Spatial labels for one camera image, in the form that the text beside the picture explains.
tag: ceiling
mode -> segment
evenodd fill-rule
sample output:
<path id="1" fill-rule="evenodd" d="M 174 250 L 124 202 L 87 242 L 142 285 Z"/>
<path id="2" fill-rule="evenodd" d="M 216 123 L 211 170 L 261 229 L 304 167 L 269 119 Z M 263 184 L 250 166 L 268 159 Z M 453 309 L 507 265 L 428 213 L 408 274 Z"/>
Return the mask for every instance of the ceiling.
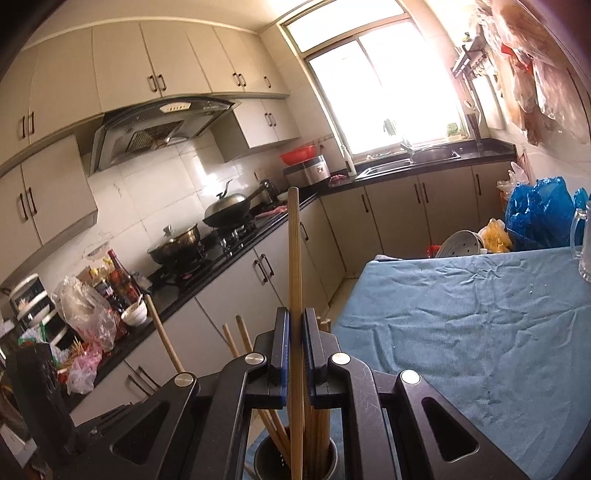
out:
<path id="1" fill-rule="evenodd" d="M 80 25 L 128 17 L 198 18 L 260 31 L 304 0 L 66 0 L 30 43 Z"/>

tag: red bowl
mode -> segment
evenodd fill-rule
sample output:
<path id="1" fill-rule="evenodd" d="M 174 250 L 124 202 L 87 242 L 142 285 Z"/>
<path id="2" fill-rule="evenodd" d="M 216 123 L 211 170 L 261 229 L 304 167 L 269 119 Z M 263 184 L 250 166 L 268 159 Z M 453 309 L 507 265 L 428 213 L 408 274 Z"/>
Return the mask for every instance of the red bowl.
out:
<path id="1" fill-rule="evenodd" d="M 292 165 L 297 165 L 298 163 L 305 162 L 311 158 L 316 156 L 316 145 L 311 145 L 309 147 L 301 147 L 295 150 L 292 150 L 288 153 L 284 153 L 281 155 L 281 159 L 283 163 L 288 167 Z"/>

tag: black countertop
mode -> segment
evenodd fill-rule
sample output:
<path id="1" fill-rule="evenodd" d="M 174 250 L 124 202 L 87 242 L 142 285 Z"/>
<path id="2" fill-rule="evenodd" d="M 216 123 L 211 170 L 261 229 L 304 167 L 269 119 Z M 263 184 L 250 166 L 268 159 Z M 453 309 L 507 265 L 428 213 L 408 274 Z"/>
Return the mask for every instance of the black countertop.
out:
<path id="1" fill-rule="evenodd" d="M 494 163 L 498 161 L 515 161 L 517 159 L 515 145 L 494 138 L 483 139 L 484 149 L 482 153 L 477 152 L 476 142 L 474 142 L 474 140 L 456 142 L 450 145 L 455 151 L 457 151 L 457 153 L 460 155 L 460 158 L 426 164 L 415 164 L 401 168 L 395 172 L 373 176 L 368 179 L 349 180 L 346 183 L 342 183 L 336 187 L 329 187 L 325 184 L 319 188 L 308 187 L 306 189 L 300 189 L 300 208 L 309 205 L 319 196 L 341 192 L 343 190 L 354 189 L 373 183 L 400 179 L 410 175 L 418 175 L 432 171 L 447 170 L 450 168 L 458 168 L 482 163 Z M 361 165 L 357 164 L 355 166 L 358 169 L 358 173 L 361 173 L 367 168 L 390 161 L 401 160 L 403 158 L 408 158 L 408 153 L 402 152 L 382 157 L 379 160 L 367 161 Z M 166 285 L 153 292 L 152 299 L 154 301 L 154 306 L 160 314 L 160 319 L 163 322 L 168 320 L 192 297 L 197 295 L 208 284 L 215 280 L 215 278 L 221 275 L 221 273 L 227 270 L 232 264 L 237 262 L 237 260 L 239 260 L 244 254 L 251 250 L 258 242 L 270 235 L 286 221 L 287 213 L 280 213 L 271 218 L 258 231 L 255 237 L 251 238 L 247 243 L 244 244 L 244 247 L 240 251 L 222 262 L 217 262 L 211 269 L 207 270 L 203 274 L 203 277 L 198 282 L 194 283 L 187 291 L 181 293 L 178 287 Z M 113 369 L 119 365 L 138 345 L 146 340 L 146 338 L 149 337 L 153 331 L 155 331 L 154 324 L 152 322 L 148 322 L 145 325 L 133 329 L 133 331 L 126 338 L 117 342 L 115 348 L 105 355 L 103 361 L 99 365 L 96 374 L 95 385 L 98 385 L 107 375 L 109 375 L 109 373 L 111 373 Z M 64 400 L 69 411 L 72 411 L 74 408 L 76 408 L 76 406 L 84 399 L 84 397 L 85 396 L 81 394 L 65 396 Z"/>

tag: white plastic bag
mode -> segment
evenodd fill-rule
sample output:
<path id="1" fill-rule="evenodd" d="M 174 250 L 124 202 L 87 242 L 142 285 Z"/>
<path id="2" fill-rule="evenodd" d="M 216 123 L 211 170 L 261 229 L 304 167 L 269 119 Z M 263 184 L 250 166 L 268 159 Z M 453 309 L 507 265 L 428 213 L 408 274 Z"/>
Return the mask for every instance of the white plastic bag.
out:
<path id="1" fill-rule="evenodd" d="M 87 343 L 105 352 L 115 345 L 117 318 L 109 303 L 91 286 L 76 277 L 66 277 L 51 295 L 60 316 Z"/>
<path id="2" fill-rule="evenodd" d="M 513 170 L 509 170 L 509 181 L 499 180 L 496 182 L 496 187 L 503 192 L 503 198 L 505 200 L 509 200 L 511 193 L 513 193 L 513 190 L 517 187 L 518 183 L 524 183 L 526 185 L 530 183 L 527 173 L 525 173 L 525 170 L 517 163 L 512 161 L 511 168 L 513 168 Z"/>

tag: sink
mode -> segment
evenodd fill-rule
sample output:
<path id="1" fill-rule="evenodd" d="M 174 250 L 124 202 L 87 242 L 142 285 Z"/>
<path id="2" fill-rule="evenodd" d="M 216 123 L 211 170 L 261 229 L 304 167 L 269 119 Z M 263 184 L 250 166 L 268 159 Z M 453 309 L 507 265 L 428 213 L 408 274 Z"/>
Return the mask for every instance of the sink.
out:
<path id="1" fill-rule="evenodd" d="M 410 158 L 405 158 L 403 160 L 396 160 L 391 161 L 389 163 L 384 163 L 382 165 L 378 165 L 377 167 L 370 167 L 367 170 L 361 172 L 357 178 L 358 179 L 365 179 L 367 177 L 373 177 L 374 175 L 380 175 L 382 173 L 390 173 L 392 171 L 399 170 L 404 167 L 409 167 L 413 164 L 413 161 Z"/>
<path id="2" fill-rule="evenodd" d="M 418 151 L 410 158 L 413 163 L 429 163 L 432 161 L 443 161 L 460 158 L 460 155 L 458 155 L 458 153 L 451 147 L 433 147 Z"/>

